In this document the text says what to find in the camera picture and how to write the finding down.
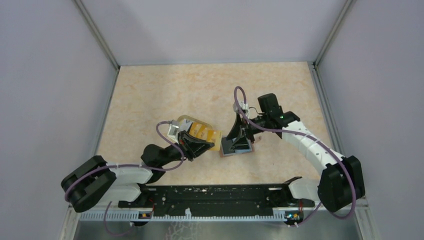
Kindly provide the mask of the beige oval card tray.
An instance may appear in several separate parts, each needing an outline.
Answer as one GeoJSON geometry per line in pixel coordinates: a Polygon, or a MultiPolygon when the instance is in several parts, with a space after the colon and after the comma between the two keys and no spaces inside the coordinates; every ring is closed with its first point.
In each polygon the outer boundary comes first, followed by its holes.
{"type": "Polygon", "coordinates": [[[201,125],[205,126],[206,128],[211,129],[211,130],[214,129],[214,127],[212,125],[210,125],[209,123],[204,122],[202,120],[199,120],[199,119],[194,118],[194,117],[189,116],[189,115],[181,115],[177,118],[176,121],[178,122],[178,126],[179,126],[179,129],[181,131],[187,131],[188,132],[193,123],[201,124],[201,125]]]}

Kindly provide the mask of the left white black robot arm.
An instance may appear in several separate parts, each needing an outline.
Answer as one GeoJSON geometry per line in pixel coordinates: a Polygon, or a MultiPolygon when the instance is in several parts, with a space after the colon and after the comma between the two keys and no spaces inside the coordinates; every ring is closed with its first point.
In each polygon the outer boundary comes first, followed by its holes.
{"type": "Polygon", "coordinates": [[[184,161],[193,161],[215,145],[216,139],[211,135],[201,139],[184,130],[178,133],[177,142],[168,147],[147,145],[139,164],[109,164],[101,155],[95,155],[67,175],[60,186],[65,192],[65,201],[77,213],[116,201],[144,207],[149,203],[150,193],[143,185],[155,183],[165,172],[176,169],[176,166],[165,168],[165,165],[177,162],[180,167],[184,161]]]}

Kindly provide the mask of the black credit card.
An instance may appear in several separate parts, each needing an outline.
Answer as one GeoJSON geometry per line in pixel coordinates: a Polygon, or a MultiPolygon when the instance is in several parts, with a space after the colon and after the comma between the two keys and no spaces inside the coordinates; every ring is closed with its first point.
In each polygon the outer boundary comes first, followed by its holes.
{"type": "Polygon", "coordinates": [[[227,139],[226,136],[223,136],[221,138],[220,154],[222,157],[228,157],[236,153],[236,151],[232,149],[232,145],[233,145],[232,139],[227,139]]]}

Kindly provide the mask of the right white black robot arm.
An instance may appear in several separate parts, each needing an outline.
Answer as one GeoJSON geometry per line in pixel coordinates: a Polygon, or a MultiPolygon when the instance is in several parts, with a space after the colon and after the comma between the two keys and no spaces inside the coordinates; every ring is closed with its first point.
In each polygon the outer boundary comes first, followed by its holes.
{"type": "Polygon", "coordinates": [[[235,100],[234,125],[226,137],[232,144],[254,143],[255,135],[271,132],[298,149],[320,176],[319,180],[294,177],[285,182],[281,199],[287,206],[295,206],[301,199],[319,201],[331,213],[355,203],[366,194],[361,162],[355,156],[346,157],[328,147],[291,111],[284,112],[275,94],[258,97],[261,112],[249,118],[246,99],[235,100]]]}

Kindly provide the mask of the brown leather card holder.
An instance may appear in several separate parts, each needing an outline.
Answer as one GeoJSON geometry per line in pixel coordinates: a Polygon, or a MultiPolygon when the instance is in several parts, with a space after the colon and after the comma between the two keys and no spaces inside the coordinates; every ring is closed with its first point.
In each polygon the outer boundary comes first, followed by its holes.
{"type": "Polygon", "coordinates": [[[253,153],[255,151],[254,144],[247,137],[243,136],[243,137],[236,137],[231,139],[233,140],[233,144],[231,148],[235,150],[235,154],[230,156],[225,156],[225,157],[248,154],[248,153],[253,153]]]}

